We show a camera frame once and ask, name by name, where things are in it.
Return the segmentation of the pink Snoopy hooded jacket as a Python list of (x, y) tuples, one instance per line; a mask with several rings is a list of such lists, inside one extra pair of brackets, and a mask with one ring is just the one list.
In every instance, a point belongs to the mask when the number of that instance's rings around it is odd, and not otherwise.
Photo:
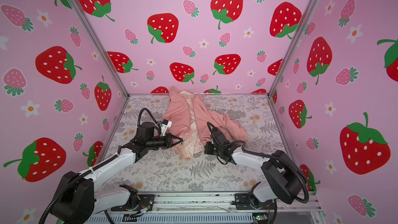
[(200, 94), (169, 89), (169, 106), (163, 116), (172, 122), (168, 132), (182, 138), (183, 144), (173, 147), (183, 158), (192, 158), (194, 154), (204, 151), (204, 146), (211, 140), (207, 123), (210, 122), (226, 136), (228, 141), (248, 141), (243, 127), (227, 114), (208, 110)]

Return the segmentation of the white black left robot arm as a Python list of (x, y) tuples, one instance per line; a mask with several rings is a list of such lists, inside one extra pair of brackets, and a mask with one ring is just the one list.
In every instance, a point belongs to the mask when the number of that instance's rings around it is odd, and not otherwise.
[(93, 214), (114, 207), (137, 211), (138, 216), (142, 215), (147, 207), (137, 189), (127, 184), (108, 191), (99, 191), (98, 188), (124, 168), (138, 162), (148, 151), (182, 144), (182, 138), (167, 132), (170, 126), (171, 122), (167, 120), (139, 124), (135, 137), (120, 146), (112, 157), (79, 173), (64, 174), (39, 222), (45, 223), (47, 216), (52, 214), (66, 224), (83, 224)]

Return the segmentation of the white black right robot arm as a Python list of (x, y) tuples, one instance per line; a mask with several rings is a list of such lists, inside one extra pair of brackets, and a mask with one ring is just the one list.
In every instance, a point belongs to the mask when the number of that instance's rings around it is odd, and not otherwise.
[(286, 204), (309, 202), (306, 176), (281, 150), (271, 155), (258, 153), (247, 150), (244, 141), (230, 143), (214, 138), (206, 143), (205, 154), (216, 156), (222, 164), (232, 163), (263, 172), (266, 181), (252, 187), (244, 204), (261, 208), (270, 200), (281, 200)]

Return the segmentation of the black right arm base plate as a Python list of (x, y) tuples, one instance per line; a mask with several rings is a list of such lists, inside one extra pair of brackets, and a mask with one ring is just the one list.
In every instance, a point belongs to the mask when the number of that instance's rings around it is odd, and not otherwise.
[(268, 200), (266, 202), (260, 202), (253, 194), (241, 193), (234, 195), (234, 201), (231, 203), (236, 206), (238, 210), (274, 210), (275, 202)]

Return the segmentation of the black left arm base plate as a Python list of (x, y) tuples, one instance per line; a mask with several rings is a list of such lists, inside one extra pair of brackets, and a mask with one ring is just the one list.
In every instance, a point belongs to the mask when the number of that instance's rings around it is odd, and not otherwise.
[(128, 199), (125, 205), (113, 207), (112, 211), (140, 212), (142, 209), (151, 211), (154, 204), (154, 198), (155, 195), (135, 194)]

